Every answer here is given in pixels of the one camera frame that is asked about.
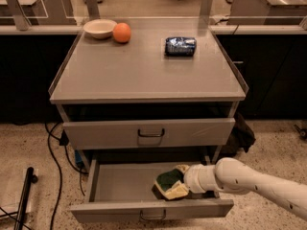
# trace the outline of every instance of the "can label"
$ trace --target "can label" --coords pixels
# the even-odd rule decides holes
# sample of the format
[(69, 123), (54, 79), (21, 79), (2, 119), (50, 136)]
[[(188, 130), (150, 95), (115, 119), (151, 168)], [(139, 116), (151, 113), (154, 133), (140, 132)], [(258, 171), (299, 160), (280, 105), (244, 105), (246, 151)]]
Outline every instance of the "can label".
[(191, 57), (195, 53), (196, 46), (197, 41), (193, 37), (168, 37), (165, 39), (165, 55)]

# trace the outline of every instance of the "black cable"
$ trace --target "black cable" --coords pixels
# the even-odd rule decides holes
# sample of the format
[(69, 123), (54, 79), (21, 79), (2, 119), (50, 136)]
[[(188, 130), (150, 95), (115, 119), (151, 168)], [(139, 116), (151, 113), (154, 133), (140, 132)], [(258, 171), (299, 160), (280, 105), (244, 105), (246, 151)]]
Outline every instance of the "black cable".
[(233, 31), (233, 33), (232, 33), (233, 35), (237, 32), (239, 26), (240, 26), (240, 25), (237, 25), (236, 29)]
[(219, 23), (225, 22), (225, 21), (228, 21), (228, 20), (229, 20), (229, 18), (222, 18), (219, 21), (217, 21), (214, 25), (218, 25)]
[(79, 170), (79, 175), (80, 175), (80, 180), (79, 180), (79, 183), (80, 183), (80, 190), (81, 190), (81, 192), (83, 193), (83, 195), (85, 196), (85, 193), (84, 193), (84, 190), (83, 190), (83, 183), (82, 183), (82, 176), (83, 176), (83, 174), (82, 174), (82, 167), (80, 167), (80, 170)]
[(67, 147), (65, 147), (65, 154), (66, 154), (66, 157), (67, 157), (67, 160), (68, 160), (68, 163), (70, 164), (70, 166), (78, 173), (81, 173), (81, 174), (88, 174), (88, 172), (82, 172), (80, 169), (76, 168), (73, 163), (70, 161), (70, 158), (69, 158), (69, 155), (68, 155), (68, 150), (67, 150)]
[(58, 122), (56, 123), (52, 128), (51, 130), (49, 131), (48, 130), (48, 127), (47, 127), (47, 124), (45, 123), (45, 127), (46, 127), (46, 130), (48, 132), (48, 139), (47, 139), (47, 144), (48, 144), (48, 149), (50, 151), (50, 154), (52, 156), (52, 158), (54, 159), (58, 169), (59, 169), (59, 193), (58, 193), (58, 198), (57, 198), (57, 202), (56, 202), (56, 205), (55, 205), (55, 209), (54, 209), (54, 212), (52, 214), (52, 217), (51, 217), (51, 220), (50, 220), (50, 230), (53, 229), (53, 226), (54, 226), (54, 220), (55, 220), (55, 215), (56, 215), (56, 212), (57, 212), (57, 209), (58, 209), (58, 206), (59, 206), (59, 200), (60, 200), (60, 196), (61, 196), (61, 188), (62, 188), (62, 171), (61, 171), (61, 167), (59, 165), (59, 162), (56, 158), (56, 156), (54, 155), (52, 149), (51, 149), (51, 144), (50, 144), (50, 137), (54, 137), (55, 139), (57, 139), (58, 137), (56, 136), (53, 136), (52, 133), (53, 131), (55, 130), (55, 128), (60, 124), (61, 122)]
[(6, 214), (4, 214), (4, 215), (0, 215), (0, 219), (1, 219), (1, 218), (8, 217), (8, 216), (12, 216), (12, 215), (17, 215), (17, 214), (18, 214), (17, 211), (9, 212), (9, 213), (6, 213)]
[(30, 122), (12, 122), (13, 125), (17, 126), (17, 127), (23, 127), (23, 126), (27, 126), (30, 124)]
[(45, 123), (45, 128), (46, 128), (47, 133), (48, 133), (50, 136), (52, 136), (53, 138), (55, 138), (55, 139), (58, 140), (58, 141), (60, 140), (59, 137), (55, 136), (51, 131), (49, 131), (49, 129), (48, 129), (48, 127), (47, 127), (47, 123)]
[[(17, 218), (12, 217), (10, 213), (6, 212), (2, 207), (0, 207), (0, 210), (3, 211), (3, 212), (6, 214), (6, 216), (8, 216), (9, 218), (11, 218), (11, 219), (13, 219), (13, 220), (15, 220), (15, 221), (21, 223)], [(23, 225), (25, 228), (31, 230), (31, 228), (30, 228), (29, 226), (27, 226), (26, 224), (22, 223), (22, 225)]]

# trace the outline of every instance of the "sponge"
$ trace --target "sponge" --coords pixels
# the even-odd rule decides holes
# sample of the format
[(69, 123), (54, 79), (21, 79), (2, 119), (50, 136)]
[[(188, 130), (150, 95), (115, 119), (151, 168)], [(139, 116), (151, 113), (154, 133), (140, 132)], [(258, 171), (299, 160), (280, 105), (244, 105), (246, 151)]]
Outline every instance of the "sponge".
[(177, 165), (171, 171), (160, 174), (154, 183), (155, 187), (168, 200), (184, 198), (189, 194), (189, 189), (183, 182), (188, 165)]

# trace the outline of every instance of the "closed drawer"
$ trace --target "closed drawer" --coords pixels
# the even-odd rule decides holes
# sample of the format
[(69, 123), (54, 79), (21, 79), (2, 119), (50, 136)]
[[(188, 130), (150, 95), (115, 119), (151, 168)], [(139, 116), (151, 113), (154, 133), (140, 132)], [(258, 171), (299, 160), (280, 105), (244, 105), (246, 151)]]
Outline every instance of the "closed drawer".
[(71, 122), (64, 129), (83, 150), (224, 145), (234, 119)]
[(182, 163), (104, 165), (93, 159), (84, 204), (71, 206), (79, 222), (225, 217), (233, 201), (213, 193), (166, 201), (154, 189), (161, 173)]

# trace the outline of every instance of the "terrazzo floor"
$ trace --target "terrazzo floor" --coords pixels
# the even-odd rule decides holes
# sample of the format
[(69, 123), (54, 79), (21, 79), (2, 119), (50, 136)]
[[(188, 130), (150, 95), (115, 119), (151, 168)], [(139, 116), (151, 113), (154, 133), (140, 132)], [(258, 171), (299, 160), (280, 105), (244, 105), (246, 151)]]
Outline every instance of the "terrazzo floor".
[[(103, 0), (98, 4), (102, 18), (147, 16), (199, 16), (202, 0)], [(77, 22), (88, 20), (83, 0), (71, 0)], [(225, 0), (213, 0), (211, 16), (230, 15), (231, 5)]]
[[(249, 120), (248, 124), (255, 132), (257, 140), (248, 153), (239, 151), (236, 158), (259, 172), (307, 184), (307, 142), (300, 139), (294, 128), (294, 124), (301, 126), (301, 121)], [(60, 133), (61, 126), (54, 134), (60, 136)], [(28, 167), (33, 167), (38, 182), (31, 187), (26, 224), (36, 230), (49, 229), (59, 187), (59, 171), (48, 150), (47, 137), (44, 124), (0, 125), (0, 205), (8, 207), (18, 202), (25, 171)], [(80, 175), (68, 164), (64, 147), (55, 139), (51, 140), (51, 145), (54, 155), (59, 160), (63, 176), (62, 195), (55, 215), (54, 229), (303, 230), (307, 228), (306, 221), (255, 193), (221, 194), (221, 199), (234, 200), (234, 207), (225, 218), (80, 224), (69, 211), (71, 205), (83, 202)], [(73, 160), (73, 150), (70, 146), (68, 151)], [(87, 176), (83, 176), (84, 190), (86, 181)], [(0, 229), (13, 229), (13, 226), (12, 219), (0, 219)]]

